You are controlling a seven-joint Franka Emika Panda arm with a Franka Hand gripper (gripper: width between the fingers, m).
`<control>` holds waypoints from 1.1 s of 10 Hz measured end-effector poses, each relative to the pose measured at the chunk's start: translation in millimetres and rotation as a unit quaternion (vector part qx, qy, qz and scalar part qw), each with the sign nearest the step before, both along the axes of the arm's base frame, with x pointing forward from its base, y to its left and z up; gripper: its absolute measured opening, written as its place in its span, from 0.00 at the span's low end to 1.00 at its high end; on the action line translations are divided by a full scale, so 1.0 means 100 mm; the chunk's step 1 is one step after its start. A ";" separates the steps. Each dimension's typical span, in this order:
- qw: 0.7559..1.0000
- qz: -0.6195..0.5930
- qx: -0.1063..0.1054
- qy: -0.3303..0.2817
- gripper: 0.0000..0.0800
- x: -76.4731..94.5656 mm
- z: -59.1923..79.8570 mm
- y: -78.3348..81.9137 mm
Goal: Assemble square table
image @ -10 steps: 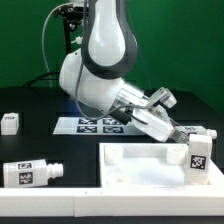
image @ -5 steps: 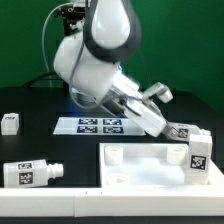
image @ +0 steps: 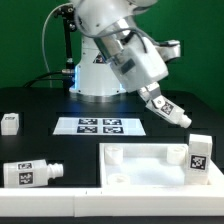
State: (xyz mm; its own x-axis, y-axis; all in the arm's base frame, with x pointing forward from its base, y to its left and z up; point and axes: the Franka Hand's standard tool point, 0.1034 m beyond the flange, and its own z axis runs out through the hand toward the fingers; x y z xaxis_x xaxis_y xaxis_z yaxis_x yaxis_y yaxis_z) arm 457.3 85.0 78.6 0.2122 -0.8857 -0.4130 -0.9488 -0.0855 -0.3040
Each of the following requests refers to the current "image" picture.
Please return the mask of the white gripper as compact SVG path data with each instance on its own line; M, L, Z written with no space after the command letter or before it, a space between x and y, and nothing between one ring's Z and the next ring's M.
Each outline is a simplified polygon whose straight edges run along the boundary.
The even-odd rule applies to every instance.
M155 108L165 105L157 83L168 75L163 59L150 41L145 41L146 50L138 42L129 44L110 62L110 67L127 92L139 90L143 100L152 100Z

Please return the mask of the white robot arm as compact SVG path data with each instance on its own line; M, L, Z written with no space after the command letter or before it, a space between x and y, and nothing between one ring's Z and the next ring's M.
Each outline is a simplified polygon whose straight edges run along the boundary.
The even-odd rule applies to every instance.
M158 0L69 0L79 31L93 39L123 88L137 91L154 108L165 105L158 82L166 63L180 56L180 42L157 42L137 27L134 16Z

